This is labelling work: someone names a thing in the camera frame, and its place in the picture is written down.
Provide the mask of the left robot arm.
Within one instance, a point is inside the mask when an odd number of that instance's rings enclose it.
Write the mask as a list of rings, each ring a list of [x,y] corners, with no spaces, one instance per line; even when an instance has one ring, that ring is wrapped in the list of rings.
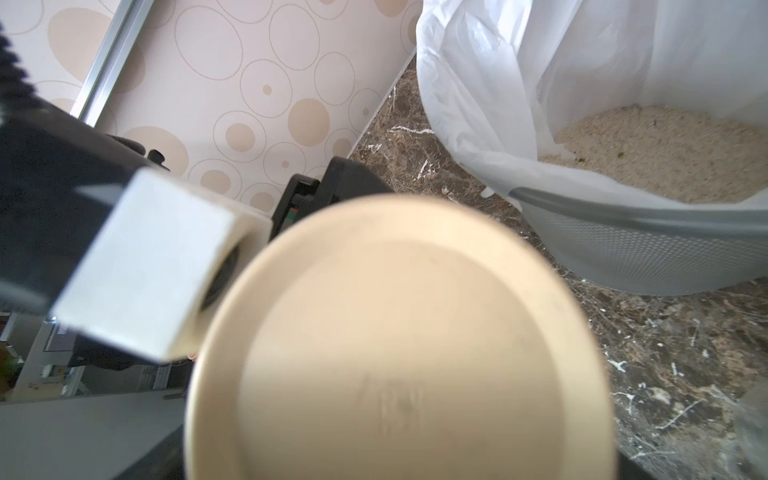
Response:
[[[43,100],[1,25],[1,312],[44,315],[138,173],[165,157],[97,132]],[[267,241],[333,204],[393,189],[359,162],[333,157],[321,180],[295,174]]]

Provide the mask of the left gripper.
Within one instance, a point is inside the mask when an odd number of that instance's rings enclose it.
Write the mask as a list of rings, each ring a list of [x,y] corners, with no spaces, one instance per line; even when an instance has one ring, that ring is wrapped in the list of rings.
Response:
[[[270,239],[334,204],[392,192],[384,180],[362,163],[335,156],[320,180],[302,174],[291,177],[272,215]]]

